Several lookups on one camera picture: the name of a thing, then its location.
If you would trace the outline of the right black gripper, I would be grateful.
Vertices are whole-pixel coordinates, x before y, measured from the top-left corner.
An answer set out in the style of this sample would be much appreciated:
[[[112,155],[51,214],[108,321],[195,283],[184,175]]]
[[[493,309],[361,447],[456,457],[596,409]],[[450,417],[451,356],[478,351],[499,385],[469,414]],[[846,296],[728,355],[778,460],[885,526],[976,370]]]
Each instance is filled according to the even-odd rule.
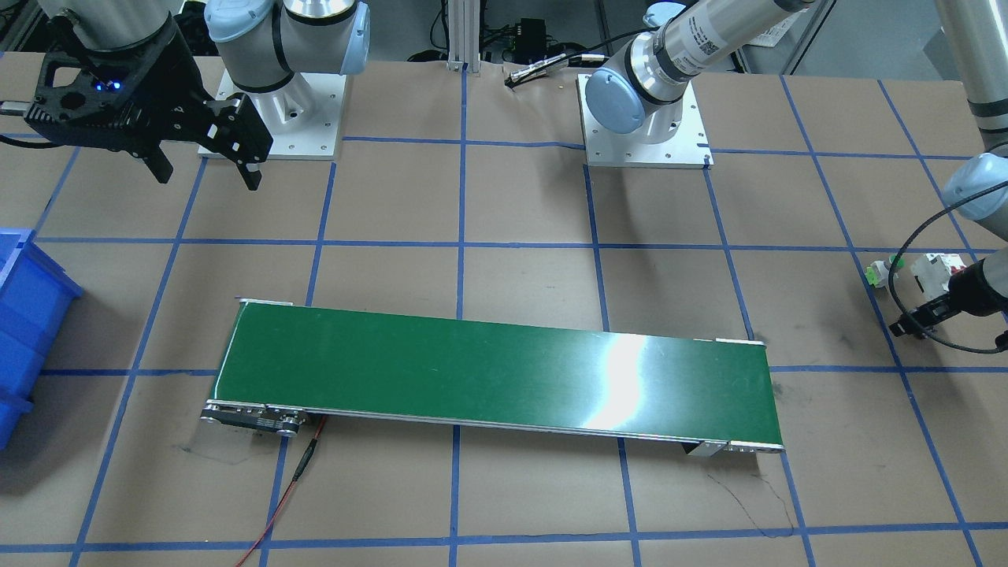
[[[211,100],[172,16],[141,42],[91,50],[73,16],[47,25],[58,47],[43,59],[23,119],[51,143],[126,151],[161,184],[174,168],[163,140],[188,141],[229,159],[250,191],[273,137],[248,94]]]

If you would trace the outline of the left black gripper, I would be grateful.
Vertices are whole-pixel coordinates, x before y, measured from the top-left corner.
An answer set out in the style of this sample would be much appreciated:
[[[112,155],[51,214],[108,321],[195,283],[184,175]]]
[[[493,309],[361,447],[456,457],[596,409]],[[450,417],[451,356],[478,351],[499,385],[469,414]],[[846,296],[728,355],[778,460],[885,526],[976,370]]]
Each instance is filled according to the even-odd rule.
[[[898,295],[891,293],[893,302],[900,309],[900,316],[888,326],[890,333],[894,337],[914,336],[937,341],[936,326],[958,315],[958,312],[975,317],[1005,312],[1007,298],[989,284],[985,276],[985,263],[986,261],[979,261],[955,273],[948,280],[948,294],[939,295],[912,309],[905,309]]]

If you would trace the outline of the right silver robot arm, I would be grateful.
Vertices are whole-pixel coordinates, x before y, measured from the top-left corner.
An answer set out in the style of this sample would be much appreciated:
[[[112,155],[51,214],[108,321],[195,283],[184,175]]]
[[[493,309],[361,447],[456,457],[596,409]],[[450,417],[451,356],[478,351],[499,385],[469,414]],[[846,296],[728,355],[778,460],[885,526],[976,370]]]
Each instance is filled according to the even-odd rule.
[[[172,179],[165,141],[195,143],[236,165],[256,190],[276,134],[312,121],[307,76],[366,68],[364,1],[209,1],[204,22],[235,90],[204,86],[179,23],[158,1],[43,1],[57,46],[35,97],[3,103],[48,144],[126,152],[159,183]]]

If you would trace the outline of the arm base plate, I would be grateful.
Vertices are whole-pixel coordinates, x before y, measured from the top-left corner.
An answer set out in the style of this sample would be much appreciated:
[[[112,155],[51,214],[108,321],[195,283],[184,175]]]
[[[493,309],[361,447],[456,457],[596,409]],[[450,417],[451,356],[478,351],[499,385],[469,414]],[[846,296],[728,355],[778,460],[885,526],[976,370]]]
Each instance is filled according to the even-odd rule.
[[[275,92],[251,93],[273,137],[268,158],[335,161],[347,91],[346,76],[295,74]]]
[[[659,110],[628,134],[605,129],[587,107],[588,74],[577,75],[587,164],[608,168],[704,169],[715,161],[694,85],[674,110]]]

